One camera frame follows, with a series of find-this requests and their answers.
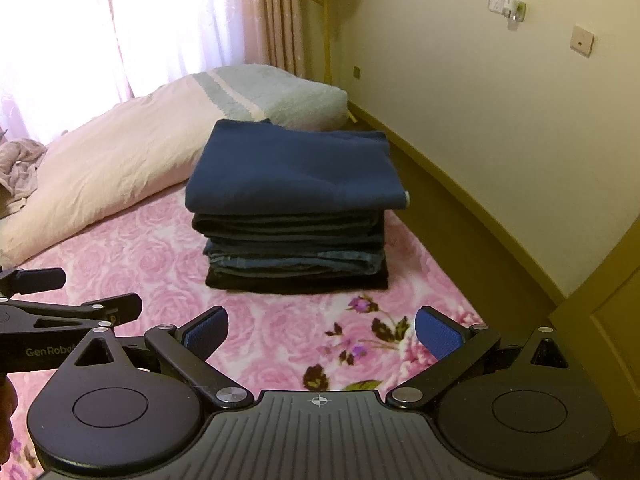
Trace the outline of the pink rose bed blanket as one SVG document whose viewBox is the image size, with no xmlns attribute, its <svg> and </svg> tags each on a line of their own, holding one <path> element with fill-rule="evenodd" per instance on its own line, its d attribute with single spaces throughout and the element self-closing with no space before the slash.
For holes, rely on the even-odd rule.
<svg viewBox="0 0 640 480">
<path fill-rule="evenodd" d="M 90 226 L 29 264 L 65 271 L 65 286 L 42 294 L 44 302 L 139 295 L 142 313 L 119 327 L 122 336 L 140 336 L 162 323 L 181 325 L 223 306 L 229 333 L 210 362 L 253 392 L 386 392 L 433 363 L 414 334 L 417 310 L 431 306 L 464 326 L 480 318 L 396 214 L 386 214 L 385 236 L 390 284 L 380 292 L 279 296 L 212 289 L 205 283 L 204 237 L 192 229 L 177 186 Z"/>
</svg>

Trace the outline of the pink curtain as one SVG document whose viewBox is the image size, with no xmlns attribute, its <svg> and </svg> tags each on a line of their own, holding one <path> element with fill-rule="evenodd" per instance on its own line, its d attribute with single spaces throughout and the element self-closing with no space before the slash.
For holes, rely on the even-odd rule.
<svg viewBox="0 0 640 480">
<path fill-rule="evenodd" d="M 300 0 L 241 0 L 245 62 L 305 76 Z"/>
</svg>

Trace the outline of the beige wall switch plate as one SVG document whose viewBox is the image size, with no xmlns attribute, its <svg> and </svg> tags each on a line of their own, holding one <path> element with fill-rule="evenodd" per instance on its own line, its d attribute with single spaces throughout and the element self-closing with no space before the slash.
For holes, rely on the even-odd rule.
<svg viewBox="0 0 640 480">
<path fill-rule="evenodd" d="M 589 58 L 594 44 L 593 32 L 575 25 L 570 36 L 570 50 L 573 50 L 585 58 Z"/>
</svg>

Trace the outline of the wooden door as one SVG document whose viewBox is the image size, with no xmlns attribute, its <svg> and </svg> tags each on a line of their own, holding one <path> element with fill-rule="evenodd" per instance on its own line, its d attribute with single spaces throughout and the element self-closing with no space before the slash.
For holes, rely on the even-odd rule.
<svg viewBox="0 0 640 480">
<path fill-rule="evenodd" d="M 551 315 L 608 404 L 616 434 L 639 441 L 639 266 L 603 263 Z"/>
</svg>

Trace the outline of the navy blue garment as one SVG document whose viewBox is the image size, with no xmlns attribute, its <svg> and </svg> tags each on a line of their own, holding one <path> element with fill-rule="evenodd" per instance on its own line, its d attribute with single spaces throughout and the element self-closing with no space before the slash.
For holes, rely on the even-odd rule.
<svg viewBox="0 0 640 480">
<path fill-rule="evenodd" d="M 216 122 L 186 185 L 194 214 L 332 214 L 404 209 L 409 200 L 378 131 L 309 132 Z"/>
</svg>

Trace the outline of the folded pink beige blankets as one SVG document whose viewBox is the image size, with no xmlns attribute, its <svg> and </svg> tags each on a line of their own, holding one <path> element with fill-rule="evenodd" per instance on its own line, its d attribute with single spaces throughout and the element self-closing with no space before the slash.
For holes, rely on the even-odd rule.
<svg viewBox="0 0 640 480">
<path fill-rule="evenodd" d="M 37 189 L 37 170 L 47 147 L 32 139 L 1 144 L 1 218 L 22 209 Z"/>
</svg>

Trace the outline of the white wall socket with plug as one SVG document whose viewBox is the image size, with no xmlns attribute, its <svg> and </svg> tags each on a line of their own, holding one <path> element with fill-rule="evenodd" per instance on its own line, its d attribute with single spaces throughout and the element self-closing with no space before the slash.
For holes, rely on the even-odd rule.
<svg viewBox="0 0 640 480">
<path fill-rule="evenodd" d="M 487 9 L 506 19 L 506 27 L 514 32 L 524 22 L 527 6 L 521 0 L 488 0 Z"/>
</svg>

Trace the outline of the stack of folded dark clothes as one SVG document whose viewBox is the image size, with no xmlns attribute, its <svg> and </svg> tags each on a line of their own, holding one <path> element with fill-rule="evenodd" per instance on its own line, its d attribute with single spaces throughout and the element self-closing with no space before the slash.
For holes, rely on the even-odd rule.
<svg viewBox="0 0 640 480">
<path fill-rule="evenodd" d="M 211 288 L 307 295 L 388 287 L 382 210 L 196 214 L 192 228 L 206 238 Z"/>
</svg>

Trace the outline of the cream rolled duvet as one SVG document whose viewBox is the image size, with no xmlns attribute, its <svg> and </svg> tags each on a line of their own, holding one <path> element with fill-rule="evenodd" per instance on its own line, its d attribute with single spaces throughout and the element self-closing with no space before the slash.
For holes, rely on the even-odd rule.
<svg viewBox="0 0 640 480">
<path fill-rule="evenodd" d="M 26 204 L 1 221 L 2 266 L 19 266 L 86 226 L 185 181 L 221 119 L 305 131 L 347 119 L 344 90 L 269 65 L 185 76 L 55 139 Z"/>
</svg>

